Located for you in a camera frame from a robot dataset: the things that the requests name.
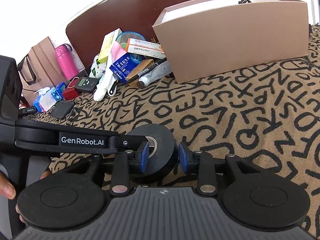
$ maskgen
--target wooden headboard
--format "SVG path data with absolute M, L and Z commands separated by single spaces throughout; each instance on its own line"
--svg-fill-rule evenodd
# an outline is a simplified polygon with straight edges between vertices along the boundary
M 156 39 L 152 25 L 161 11 L 185 1 L 188 0 L 105 0 L 73 20 L 66 33 L 87 67 L 100 52 L 106 34 L 120 28 L 140 33 L 152 41 Z

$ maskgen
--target white and orange medicine box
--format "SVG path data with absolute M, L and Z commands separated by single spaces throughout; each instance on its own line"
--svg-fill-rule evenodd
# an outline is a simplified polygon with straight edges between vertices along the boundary
M 129 38 L 126 52 L 149 57 L 164 58 L 165 54 L 160 44 Z

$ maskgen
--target roll of black tape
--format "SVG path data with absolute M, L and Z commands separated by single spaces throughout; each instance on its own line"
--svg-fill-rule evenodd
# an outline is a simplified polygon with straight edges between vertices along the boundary
M 143 175 L 131 175 L 131 180 L 139 184 L 150 184 L 163 179 L 178 161 L 175 139 L 166 127 L 160 124 L 146 124 L 130 131 L 130 135 L 147 137 L 150 155 L 147 170 Z

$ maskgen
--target pink bottle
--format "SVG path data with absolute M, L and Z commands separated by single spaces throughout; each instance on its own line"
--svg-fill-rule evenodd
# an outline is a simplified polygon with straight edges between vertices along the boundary
M 69 44 L 62 44 L 55 50 L 57 61 L 68 80 L 74 78 L 79 73 L 71 57 L 71 51 L 72 47 Z

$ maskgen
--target gray ribbed panel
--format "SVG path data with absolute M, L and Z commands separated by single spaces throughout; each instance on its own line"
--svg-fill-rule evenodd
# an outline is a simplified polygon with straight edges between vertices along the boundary
M 16 240 L 311 240 L 302 228 L 259 232 L 232 221 L 212 198 L 191 187 L 138 187 L 113 199 L 92 224 L 72 232 L 50 233 L 27 228 Z

